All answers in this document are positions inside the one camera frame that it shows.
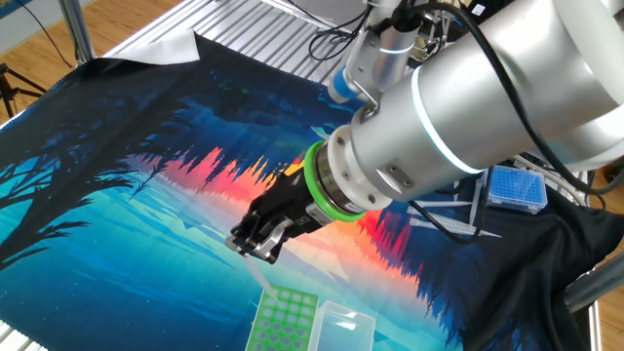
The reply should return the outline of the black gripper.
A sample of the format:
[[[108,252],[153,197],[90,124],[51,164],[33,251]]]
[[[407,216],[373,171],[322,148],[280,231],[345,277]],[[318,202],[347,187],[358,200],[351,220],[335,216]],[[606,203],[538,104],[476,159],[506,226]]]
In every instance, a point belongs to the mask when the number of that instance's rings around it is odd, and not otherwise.
[[[332,222],[334,219],[313,197],[304,172],[279,174],[230,230],[226,246],[238,254],[249,254],[273,264],[288,240]]]

